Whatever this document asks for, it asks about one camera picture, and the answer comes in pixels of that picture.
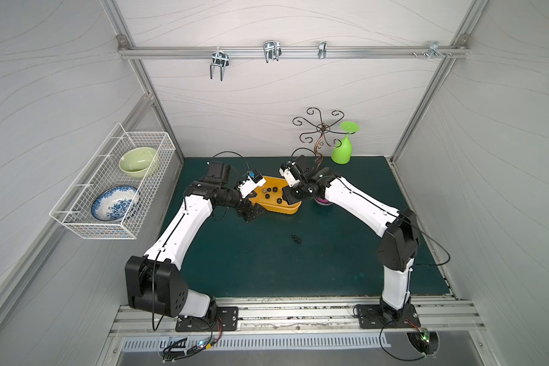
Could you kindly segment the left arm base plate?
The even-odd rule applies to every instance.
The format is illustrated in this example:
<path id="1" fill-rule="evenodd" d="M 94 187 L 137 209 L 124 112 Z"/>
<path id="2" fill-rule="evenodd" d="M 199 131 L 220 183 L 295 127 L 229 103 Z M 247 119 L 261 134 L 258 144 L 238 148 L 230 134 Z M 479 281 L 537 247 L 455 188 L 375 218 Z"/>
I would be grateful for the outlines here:
<path id="1" fill-rule="evenodd" d="M 176 332 L 233 332 L 237 330 L 239 320 L 238 307 L 219 307 L 210 305 L 202 317 L 178 316 Z"/>

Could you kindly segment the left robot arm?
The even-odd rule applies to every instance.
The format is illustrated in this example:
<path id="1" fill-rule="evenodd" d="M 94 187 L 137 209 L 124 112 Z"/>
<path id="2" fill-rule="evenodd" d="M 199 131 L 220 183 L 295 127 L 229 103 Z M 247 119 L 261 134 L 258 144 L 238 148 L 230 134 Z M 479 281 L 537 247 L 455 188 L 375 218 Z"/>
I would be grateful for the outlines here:
<path id="1" fill-rule="evenodd" d="M 191 290 L 181 268 L 193 239 L 215 207 L 231 207 L 246 222 L 266 213 L 249 196 L 266 180 L 258 171 L 247 172 L 234 188 L 228 188 L 230 166 L 208 163 L 207 175 L 192 182 L 165 232 L 143 256 L 132 256 L 125 265 L 130 308 L 164 317 L 197 317 L 208 323 L 217 318 L 216 300 Z"/>

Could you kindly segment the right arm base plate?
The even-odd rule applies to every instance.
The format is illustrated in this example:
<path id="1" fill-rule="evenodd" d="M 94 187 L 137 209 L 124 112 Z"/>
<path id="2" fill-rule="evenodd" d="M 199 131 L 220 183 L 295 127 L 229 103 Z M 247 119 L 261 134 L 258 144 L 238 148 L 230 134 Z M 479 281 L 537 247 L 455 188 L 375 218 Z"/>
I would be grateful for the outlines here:
<path id="1" fill-rule="evenodd" d="M 401 310 L 379 304 L 357 304 L 352 308 L 353 316 L 358 320 L 360 329 L 406 329 L 421 328 L 416 308 L 407 304 Z"/>

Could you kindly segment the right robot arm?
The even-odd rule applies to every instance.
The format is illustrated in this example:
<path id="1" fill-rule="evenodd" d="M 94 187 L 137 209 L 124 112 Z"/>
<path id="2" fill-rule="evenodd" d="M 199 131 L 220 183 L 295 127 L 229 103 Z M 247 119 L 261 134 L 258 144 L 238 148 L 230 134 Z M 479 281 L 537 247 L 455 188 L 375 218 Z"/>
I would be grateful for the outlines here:
<path id="1" fill-rule="evenodd" d="M 416 214 L 372 198 L 344 176 L 317 166 L 306 156 L 282 163 L 279 174 L 287 183 L 282 195 L 288 204 L 313 198 L 338 205 L 380 238 L 377 257 L 384 268 L 384 287 L 379 316 L 386 323 L 402 319 L 410 306 L 410 278 L 419 248 Z"/>

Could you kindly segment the yellow plastic storage box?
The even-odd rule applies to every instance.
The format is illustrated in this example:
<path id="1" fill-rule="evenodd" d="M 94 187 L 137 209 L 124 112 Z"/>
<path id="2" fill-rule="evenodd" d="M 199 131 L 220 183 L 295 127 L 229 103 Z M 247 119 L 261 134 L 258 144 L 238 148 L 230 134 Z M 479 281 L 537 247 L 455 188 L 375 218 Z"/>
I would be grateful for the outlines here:
<path id="1" fill-rule="evenodd" d="M 298 202 L 294 205 L 287 204 L 283 199 L 282 203 L 277 203 L 277 198 L 282 198 L 282 189 L 286 186 L 288 186 L 288 183 L 283 178 L 276 178 L 271 176 L 265 176 L 266 183 L 262 187 L 256 188 L 253 193 L 250 195 L 249 199 L 253 204 L 260 204 L 262 207 L 264 207 L 267 211 L 278 213 L 278 214 L 287 214 L 292 215 L 295 214 L 299 207 L 301 206 L 301 202 Z M 279 187 L 278 192 L 266 192 L 263 193 L 262 189 L 269 188 L 269 187 Z M 265 199 L 265 195 L 270 194 L 270 199 Z"/>

